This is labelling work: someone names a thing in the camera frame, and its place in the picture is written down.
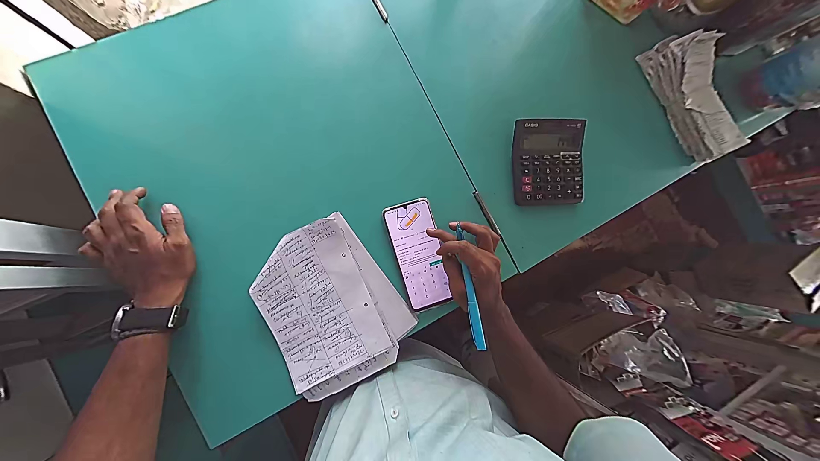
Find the left hand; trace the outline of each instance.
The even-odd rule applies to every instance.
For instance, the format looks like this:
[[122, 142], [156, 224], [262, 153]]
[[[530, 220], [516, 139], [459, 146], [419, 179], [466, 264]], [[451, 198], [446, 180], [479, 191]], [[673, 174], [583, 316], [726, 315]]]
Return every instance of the left hand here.
[[144, 187], [112, 190], [98, 218], [83, 229], [88, 243], [80, 253], [101, 262], [136, 307], [170, 307], [182, 302], [194, 274], [194, 247], [176, 206], [162, 205], [165, 234], [148, 221], [139, 207], [147, 193]]

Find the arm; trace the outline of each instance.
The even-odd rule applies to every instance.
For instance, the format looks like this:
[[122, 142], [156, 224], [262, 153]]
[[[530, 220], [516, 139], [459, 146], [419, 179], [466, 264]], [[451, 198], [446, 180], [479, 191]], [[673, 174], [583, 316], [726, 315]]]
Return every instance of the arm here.
[[441, 240], [439, 254], [458, 304], [467, 306], [466, 290], [458, 259], [467, 264], [476, 287], [481, 320], [495, 371], [504, 397], [522, 432], [530, 434], [555, 453], [562, 453], [576, 424], [585, 418], [575, 399], [544, 364], [513, 320], [501, 297], [501, 262], [495, 257], [500, 238], [487, 226], [462, 222], [476, 236], [476, 244], [457, 241], [441, 229], [428, 235]]
[[[144, 188], [113, 190], [83, 235], [80, 252], [101, 262], [141, 308], [179, 304], [196, 262], [180, 211], [162, 207], [160, 233], [139, 207]], [[71, 425], [56, 461], [154, 459], [162, 414], [170, 333], [120, 341]]]

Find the wristwatch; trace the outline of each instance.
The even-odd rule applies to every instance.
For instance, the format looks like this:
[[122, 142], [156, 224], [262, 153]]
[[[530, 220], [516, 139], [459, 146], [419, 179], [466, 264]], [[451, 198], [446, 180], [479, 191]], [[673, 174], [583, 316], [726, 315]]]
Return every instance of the wristwatch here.
[[123, 305], [111, 324], [111, 338], [124, 340], [131, 336], [174, 331], [185, 324], [188, 309], [179, 304], [169, 308], [135, 308], [134, 301]]

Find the teal table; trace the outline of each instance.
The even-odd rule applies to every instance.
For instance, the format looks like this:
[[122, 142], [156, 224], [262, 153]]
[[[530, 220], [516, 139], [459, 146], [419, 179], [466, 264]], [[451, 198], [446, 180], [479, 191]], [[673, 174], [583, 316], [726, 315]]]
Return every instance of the teal table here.
[[171, 371], [210, 447], [297, 399], [248, 296], [282, 235], [341, 211], [403, 292], [383, 208], [426, 196], [441, 223], [483, 221], [369, 0], [220, 0], [26, 71], [95, 208], [144, 185], [156, 224], [183, 210], [198, 272]]
[[[697, 167], [635, 62], [666, 37], [648, 15], [625, 27], [586, 0], [383, 3], [520, 271]], [[733, 61], [717, 72], [727, 88], [760, 60]], [[785, 115], [752, 113], [733, 97], [747, 135]], [[509, 172], [513, 123], [550, 117], [588, 121], [584, 203], [518, 207]]]

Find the person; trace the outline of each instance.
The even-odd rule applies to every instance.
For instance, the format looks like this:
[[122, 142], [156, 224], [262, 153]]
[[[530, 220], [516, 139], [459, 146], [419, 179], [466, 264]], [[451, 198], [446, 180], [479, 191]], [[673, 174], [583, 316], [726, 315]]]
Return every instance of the person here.
[[[164, 234], [146, 219], [139, 206], [146, 193], [113, 190], [83, 230], [88, 243], [80, 252], [107, 268], [135, 306], [173, 306], [194, 274], [194, 247], [176, 206], [162, 206]], [[677, 459], [639, 422], [585, 419], [502, 299], [499, 236], [487, 226], [461, 226], [475, 244], [442, 229], [427, 233], [441, 241], [438, 254], [462, 308], [458, 260], [470, 268], [506, 402], [448, 355], [403, 340], [395, 365], [323, 402], [309, 459]], [[170, 333], [120, 340], [55, 460], [153, 459], [170, 346]]]

